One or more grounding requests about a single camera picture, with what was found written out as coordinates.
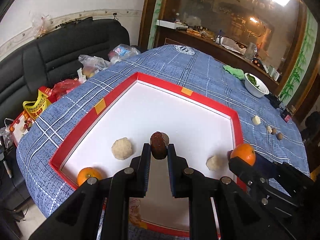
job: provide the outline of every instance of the yellow bag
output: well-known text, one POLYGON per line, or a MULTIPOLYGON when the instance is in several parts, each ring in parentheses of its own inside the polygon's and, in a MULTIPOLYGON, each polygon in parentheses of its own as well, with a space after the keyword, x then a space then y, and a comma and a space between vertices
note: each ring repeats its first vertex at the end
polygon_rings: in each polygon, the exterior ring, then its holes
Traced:
POLYGON ((37 101, 24 101, 23 108, 27 111, 32 119, 36 119, 49 105, 51 102, 47 99, 48 95, 38 90, 37 101))

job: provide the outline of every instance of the green bamboo painting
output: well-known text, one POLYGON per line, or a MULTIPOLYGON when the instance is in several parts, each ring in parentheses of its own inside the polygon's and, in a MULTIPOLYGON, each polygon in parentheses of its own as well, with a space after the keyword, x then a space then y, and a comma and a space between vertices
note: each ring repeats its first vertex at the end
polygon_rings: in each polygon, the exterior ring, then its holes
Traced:
POLYGON ((152 17, 152 25, 151 25, 151 29, 150 29, 148 49, 153 48, 153 43, 155 41, 156 30, 157 30, 157 20, 159 18, 161 3, 162 3, 162 0, 156 0, 156 5, 155 5, 155 9, 153 11, 153 17, 152 17))
POLYGON ((279 95, 279 98, 285 105, 289 103, 292 96, 297 91, 301 80, 303 79, 307 71, 315 47, 315 37, 317 36, 317 29, 318 24, 316 22, 316 19, 308 9, 307 24, 300 53, 293 67, 293 70, 279 95))

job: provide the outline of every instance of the white logo patch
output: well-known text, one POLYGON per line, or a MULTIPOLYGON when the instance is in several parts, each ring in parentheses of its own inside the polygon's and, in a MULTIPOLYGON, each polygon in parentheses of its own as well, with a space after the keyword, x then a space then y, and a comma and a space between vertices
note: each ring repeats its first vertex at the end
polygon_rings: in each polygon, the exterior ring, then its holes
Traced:
POLYGON ((174 48, 176 49, 177 52, 181 52, 181 53, 188 54, 188 55, 194 55, 195 54, 193 49, 190 48, 190 47, 187 47, 187 46, 175 45, 174 48))

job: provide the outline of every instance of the green cloth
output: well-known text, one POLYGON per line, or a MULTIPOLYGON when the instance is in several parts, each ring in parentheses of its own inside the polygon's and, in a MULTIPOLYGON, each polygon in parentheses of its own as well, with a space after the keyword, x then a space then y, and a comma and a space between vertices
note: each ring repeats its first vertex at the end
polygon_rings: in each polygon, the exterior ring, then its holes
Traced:
POLYGON ((240 80, 244 80, 244 72, 242 69, 238 69, 238 68, 233 68, 230 67, 229 65, 224 65, 223 66, 225 71, 228 71, 231 75, 234 75, 236 78, 240 79, 240 80))

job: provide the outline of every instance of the floor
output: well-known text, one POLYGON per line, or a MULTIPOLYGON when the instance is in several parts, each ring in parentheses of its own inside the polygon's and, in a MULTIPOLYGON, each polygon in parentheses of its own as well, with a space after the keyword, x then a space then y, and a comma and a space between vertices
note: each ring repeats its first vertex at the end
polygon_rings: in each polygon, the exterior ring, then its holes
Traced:
POLYGON ((25 221, 17 223, 23 235, 21 240, 28 240, 31 234, 45 221, 45 216, 32 200, 28 202, 28 205, 28 211, 27 208, 23 210, 24 214, 27 211, 25 221))

